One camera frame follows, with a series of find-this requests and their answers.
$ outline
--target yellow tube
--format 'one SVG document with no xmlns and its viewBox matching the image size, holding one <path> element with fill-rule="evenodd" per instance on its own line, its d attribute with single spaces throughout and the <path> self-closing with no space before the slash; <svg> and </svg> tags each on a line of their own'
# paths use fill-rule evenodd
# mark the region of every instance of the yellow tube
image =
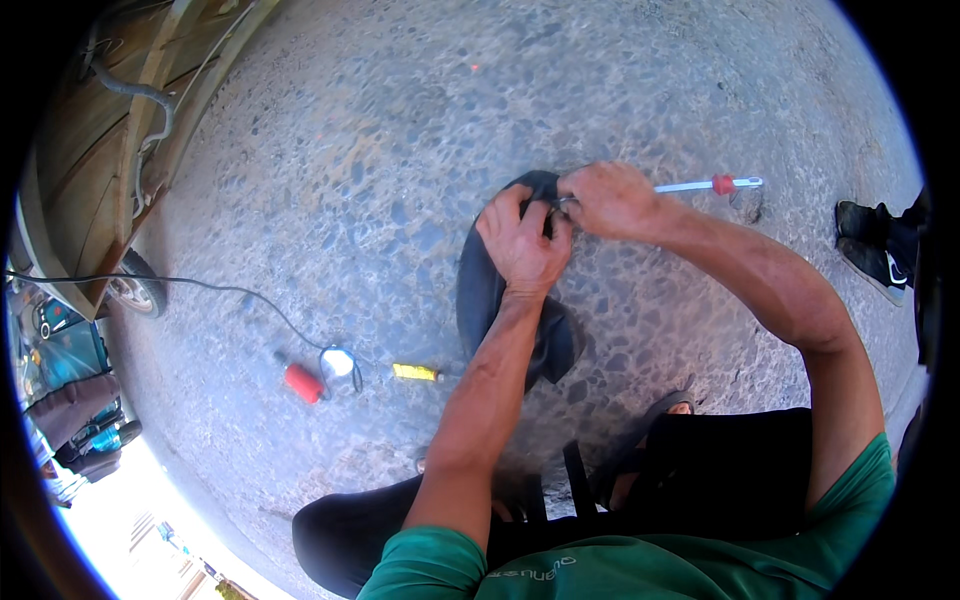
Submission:
<svg viewBox="0 0 960 600">
<path fill-rule="evenodd" d="M 426 367 L 394 363 L 394 375 L 402 377 L 403 379 L 427 379 L 429 381 L 436 381 L 439 373 Z"/>
</svg>

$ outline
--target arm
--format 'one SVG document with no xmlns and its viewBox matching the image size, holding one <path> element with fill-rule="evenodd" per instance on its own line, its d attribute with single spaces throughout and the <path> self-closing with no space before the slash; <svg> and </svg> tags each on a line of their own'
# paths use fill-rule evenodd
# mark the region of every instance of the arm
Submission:
<svg viewBox="0 0 960 600">
<path fill-rule="evenodd" d="M 532 190 L 500 192 L 477 219 L 507 288 L 500 311 L 446 402 L 426 453 L 426 470 L 403 528 L 437 525 L 459 531 L 486 552 L 493 467 L 514 432 L 540 311 L 570 257 L 571 224 L 553 215 L 552 240 L 543 236 L 546 203 L 519 205 Z"/>
<path fill-rule="evenodd" d="M 810 510 L 883 431 L 873 368 L 830 284 L 784 245 L 654 192 L 637 169 L 596 163 L 561 178 L 585 230 L 661 246 L 733 292 L 771 333 L 797 348 L 810 382 Z"/>
</svg>

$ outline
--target wooden cart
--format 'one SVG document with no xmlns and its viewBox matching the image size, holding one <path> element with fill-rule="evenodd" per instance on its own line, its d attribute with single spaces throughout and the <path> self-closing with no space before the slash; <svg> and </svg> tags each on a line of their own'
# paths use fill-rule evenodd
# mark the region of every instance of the wooden cart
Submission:
<svg viewBox="0 0 960 600">
<path fill-rule="evenodd" d="M 173 184 L 201 117 L 253 32 L 279 0 L 120 0 L 93 24 L 62 74 L 20 181 L 9 259 L 41 277 L 150 273 L 130 250 Z M 106 68 L 106 74 L 95 69 Z M 107 89 L 110 77 L 157 90 L 176 108 Z M 136 189 L 140 174 L 141 190 Z M 159 316 L 162 286 L 131 279 L 43 284 L 93 321 L 111 293 Z"/>
</svg>

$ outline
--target sky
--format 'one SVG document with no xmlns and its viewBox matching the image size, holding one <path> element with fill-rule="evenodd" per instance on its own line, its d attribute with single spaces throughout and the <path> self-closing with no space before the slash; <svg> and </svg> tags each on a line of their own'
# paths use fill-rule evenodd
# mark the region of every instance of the sky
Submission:
<svg viewBox="0 0 960 600">
<path fill-rule="evenodd" d="M 259 600 L 293 600 L 217 540 L 177 493 L 142 438 L 124 447 L 119 470 L 95 484 L 84 484 L 72 508 L 57 509 L 78 548 L 118 598 L 173 598 L 169 589 L 144 586 L 141 575 L 132 568 L 133 523 L 144 510 L 154 514 L 155 522 L 170 523 L 191 554 L 203 557 Z M 156 530 L 148 535 L 159 539 Z M 157 569 L 169 569 L 169 565 L 157 563 Z"/>
</svg>

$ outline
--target wooden plank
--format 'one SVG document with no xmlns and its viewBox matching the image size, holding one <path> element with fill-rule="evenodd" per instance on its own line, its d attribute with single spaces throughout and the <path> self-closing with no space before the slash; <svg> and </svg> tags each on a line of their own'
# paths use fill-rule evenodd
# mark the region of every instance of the wooden plank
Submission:
<svg viewBox="0 0 960 600">
<path fill-rule="evenodd" d="M 133 245 L 133 239 L 136 237 L 140 228 L 143 227 L 143 223 L 147 220 L 147 217 L 150 216 L 150 213 L 154 211 L 157 204 L 167 193 L 167 188 L 161 187 L 157 190 L 156 196 L 154 197 L 154 202 L 143 209 L 143 212 L 140 215 L 133 219 L 132 223 L 132 234 L 130 239 L 125 243 L 121 244 L 118 241 L 114 240 L 110 244 L 107 253 L 104 255 L 104 259 L 100 261 L 100 264 L 94 270 L 94 273 L 117 273 L 120 268 L 120 261 L 123 260 L 124 255 L 127 253 L 127 250 L 130 249 L 130 246 Z M 108 281 L 102 279 L 100 281 L 90 282 L 89 287 L 84 289 L 86 296 L 93 302 L 94 306 L 100 306 L 104 301 L 104 296 L 107 294 L 107 284 Z"/>
<path fill-rule="evenodd" d="M 40 203 L 40 190 L 36 180 L 36 150 L 31 149 L 20 177 L 19 198 L 16 203 L 16 224 L 26 247 L 27 254 L 34 263 L 31 275 L 40 277 L 67 277 L 60 259 L 50 244 L 46 223 L 43 218 L 43 206 Z M 80 313 L 88 321 L 93 321 L 97 310 L 74 283 L 41 283 L 40 288 Z"/>
<path fill-rule="evenodd" d="M 217 93 L 224 79 L 227 78 L 227 74 L 233 67 L 233 62 L 239 56 L 247 41 L 250 40 L 253 33 L 266 20 L 278 3 L 279 0 L 260 0 L 251 9 L 224 45 L 216 68 L 211 69 L 206 76 L 202 76 L 204 77 L 203 81 L 197 81 L 194 84 L 195 90 L 191 90 L 190 96 L 184 100 L 178 112 L 178 124 L 174 127 L 170 137 L 167 138 L 169 143 L 164 140 L 164 144 L 168 147 L 164 160 L 165 164 L 157 167 L 158 173 L 164 180 L 163 187 L 166 189 L 169 189 L 173 184 L 183 161 L 183 155 L 186 153 L 186 147 L 190 143 L 193 133 L 197 130 L 200 119 L 204 116 L 213 95 Z"/>
<path fill-rule="evenodd" d="M 71 275 L 92 275 L 113 241 L 120 150 L 126 119 L 74 165 L 44 210 L 54 251 Z"/>
<path fill-rule="evenodd" d="M 124 40 L 104 57 L 114 77 L 128 82 L 136 79 L 168 10 L 169 5 L 155 12 L 124 15 L 102 28 L 101 39 Z M 77 81 L 81 61 L 78 55 L 67 63 L 36 133 L 36 173 L 44 204 L 87 149 L 130 111 L 131 96 L 111 92 L 95 77 Z"/>
<path fill-rule="evenodd" d="M 174 58 L 194 23 L 206 6 L 205 0 L 175 0 L 160 24 L 150 53 L 143 63 L 137 82 L 163 88 L 173 67 Z M 131 194 L 137 163 L 137 152 L 154 118 L 156 102 L 143 96 L 134 96 L 127 119 L 127 134 L 120 156 L 120 185 L 113 224 L 113 236 L 124 244 L 132 236 L 133 202 Z"/>
<path fill-rule="evenodd" d="M 190 35 L 179 42 L 181 48 L 167 84 L 195 70 L 244 8 L 241 6 L 227 14 L 217 14 L 219 6 L 218 2 L 208 3 Z M 104 63 L 114 77 L 127 82 L 136 80 L 169 8 L 170 5 L 165 5 L 152 9 L 152 12 L 123 14 L 104 26 L 101 39 L 124 40 L 123 45 L 104 57 Z M 67 64 L 58 90 L 51 97 L 49 111 L 37 129 L 36 168 L 44 205 L 67 170 L 130 111 L 131 96 L 106 89 L 94 77 L 77 81 L 81 60 L 77 56 Z"/>
</svg>

